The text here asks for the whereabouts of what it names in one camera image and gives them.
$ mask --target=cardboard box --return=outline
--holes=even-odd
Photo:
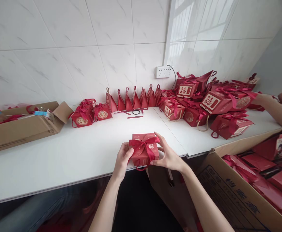
[[[180,172],[170,170],[172,180],[164,167],[150,165],[147,172],[151,186],[172,212],[183,231],[197,232],[197,212]]]
[[[15,147],[47,136],[58,134],[69,115],[73,110],[65,103],[60,105],[56,102],[42,103],[30,107],[43,107],[54,113],[54,120],[51,122],[44,116],[32,116],[20,120],[0,124],[0,150]],[[3,115],[28,114],[26,107],[13,108],[0,111]]]
[[[276,166],[275,163],[257,154],[246,155],[246,156],[243,156],[242,159],[244,159],[251,166],[257,168],[259,171],[264,171],[264,170],[267,170],[269,168]]]
[[[221,158],[237,155],[280,129],[211,149],[195,172],[235,231],[282,232],[282,215]]]
[[[224,114],[232,108],[232,102],[222,93],[209,91],[200,106],[210,114]]]

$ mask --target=rope handle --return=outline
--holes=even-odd
[[[181,119],[181,116],[182,116],[182,111],[180,111],[180,117],[179,117],[178,119],[173,120],[173,121],[170,121],[170,117],[171,117],[172,115],[174,115],[174,113],[173,113],[173,114],[171,114],[171,115],[168,117],[168,122],[177,122],[177,121],[179,121],[179,120]]]
[[[74,126],[73,126],[73,120],[72,120],[72,123],[71,123],[71,125],[72,125],[72,127],[74,127]],[[74,128],[77,128],[77,126],[76,126],[76,127],[74,127]]]
[[[140,166],[140,159],[139,159],[138,165],[136,166],[136,169],[137,169],[138,171],[144,171],[145,169],[147,169],[147,167],[149,166],[149,164],[146,165],[143,169],[138,168],[139,166]]]
[[[209,115],[208,115],[208,117],[206,118],[206,129],[205,129],[205,130],[200,130],[200,129],[199,129],[200,120],[198,121],[198,123],[197,123],[197,129],[198,129],[198,131],[205,132],[205,131],[207,131],[207,130],[209,129],[208,120],[209,120]]]
[[[219,134],[218,134],[217,131],[218,131],[219,127],[221,126],[221,124],[222,124],[222,122],[221,122],[220,124],[218,124],[216,130],[214,130],[214,131],[211,133],[211,137],[212,137],[212,138],[217,139],[217,138],[219,137]]]

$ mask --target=red paper bag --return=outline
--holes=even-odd
[[[275,163],[255,153],[243,156],[242,159],[249,163],[251,166],[257,168],[259,171],[265,171],[269,168],[276,166]]]
[[[129,88],[127,87],[126,88],[126,97],[125,97],[126,111],[132,111],[134,110],[134,107],[132,106],[131,100],[129,99],[128,90]]]
[[[134,153],[130,159],[132,159],[134,165],[137,166],[138,171],[144,171],[152,160],[159,159],[156,144],[158,142],[160,142],[160,140],[154,133],[132,135],[132,140],[129,140],[129,145],[133,146]],[[142,165],[146,165],[146,167],[139,169],[139,166]]]
[[[154,95],[154,90],[152,89],[153,85],[150,85],[150,88],[147,92],[147,99],[148,99],[148,107],[155,107],[156,106],[156,100]]]
[[[261,142],[253,147],[253,150],[268,160],[282,159],[282,134]]]
[[[199,82],[197,91],[204,92],[206,90],[206,84],[207,84],[209,78],[215,76],[216,74],[217,74],[217,71],[212,70],[212,71],[198,77],[196,79],[196,81]]]
[[[256,75],[257,73],[253,73],[253,75],[251,77],[246,78],[244,82],[249,84],[257,84],[260,78],[256,77]]]
[[[106,91],[107,91],[107,93],[106,93],[106,103],[110,107],[111,112],[113,113],[115,111],[118,111],[117,105],[116,105],[112,95],[110,95],[110,90],[109,90],[108,87],[106,88]]]
[[[224,155],[222,159],[249,184],[263,179],[261,175],[255,173],[251,167],[237,156]]]
[[[155,91],[155,100],[156,100],[156,107],[159,106],[160,98],[162,96],[163,91],[160,89],[160,85],[157,85],[156,91]]]
[[[134,87],[134,94],[132,96],[132,99],[134,101],[134,110],[135,109],[140,109],[141,108],[141,104],[140,104],[140,101],[139,101],[139,98],[138,98],[138,95],[137,95],[137,90],[136,90],[136,86]]]
[[[252,187],[282,215],[282,192],[267,180],[259,179]]]
[[[246,82],[242,82],[242,81],[237,81],[237,80],[232,80],[233,83],[230,83],[230,86],[232,88],[236,88],[236,89],[250,89],[251,91],[253,90],[253,88],[256,86],[256,84],[250,84],[250,83],[246,83]]]
[[[126,110],[126,106],[125,106],[124,101],[121,97],[120,90],[118,89],[117,92],[118,92],[118,95],[117,95],[118,110],[119,111]]]
[[[98,121],[109,119],[112,117],[112,112],[110,110],[110,107],[107,103],[96,105],[95,107],[95,119]]]
[[[144,88],[142,88],[142,91],[141,91],[141,94],[140,94],[140,104],[141,104],[141,108],[147,108],[148,107],[146,91],[145,91]]]

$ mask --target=open cardboard box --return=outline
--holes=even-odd
[[[221,157],[244,152],[280,131],[269,131],[211,149],[195,172],[235,231],[281,232],[282,215]]]
[[[34,107],[44,107],[54,113],[54,121],[47,120],[44,116],[33,116],[11,122],[0,124],[0,150],[15,147],[23,143],[38,140],[47,136],[58,134],[65,123],[68,122],[72,109],[62,102],[60,105],[56,101],[33,105]],[[0,111],[4,116],[15,114],[28,114],[26,107],[14,108]]]

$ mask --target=chinese character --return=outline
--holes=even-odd
[[[216,183],[215,183],[215,181],[214,180],[210,180],[210,182],[211,182],[211,184],[214,186],[214,185],[216,185]]]
[[[165,114],[166,114],[167,116],[169,116],[169,109],[168,109],[168,107],[165,107]]]
[[[213,171],[213,169],[212,169],[212,168],[209,168],[209,172],[210,172],[212,175],[214,175],[214,174],[215,174],[215,172]]]
[[[108,113],[106,111],[99,111],[98,117],[102,118],[102,119],[105,119],[105,118],[108,117]]]
[[[246,198],[246,195],[244,194],[244,192],[242,192],[240,189],[236,190],[236,193],[241,197],[241,199]]]
[[[235,183],[232,182],[232,180],[230,178],[227,178],[226,182],[228,182],[229,186],[232,187],[232,188],[236,186]]]
[[[215,177],[215,179],[218,183],[221,182],[221,179],[219,177]]]
[[[186,93],[186,87],[181,86],[180,94],[185,94],[185,93]]]
[[[79,125],[87,125],[88,124],[88,120],[87,119],[84,119],[83,117],[78,117],[76,119],[76,123],[79,124]]]
[[[250,207],[250,209],[254,212],[254,213],[256,213],[256,212],[259,212],[260,213],[260,211],[258,210],[258,208],[257,208],[257,206],[256,205],[254,205],[252,202],[246,202],[246,204]]]
[[[204,103],[210,105],[212,101],[213,101],[213,97],[208,95],[207,98],[204,100]]]
[[[239,201],[236,201],[236,204],[244,213],[246,212],[245,208],[240,204]]]

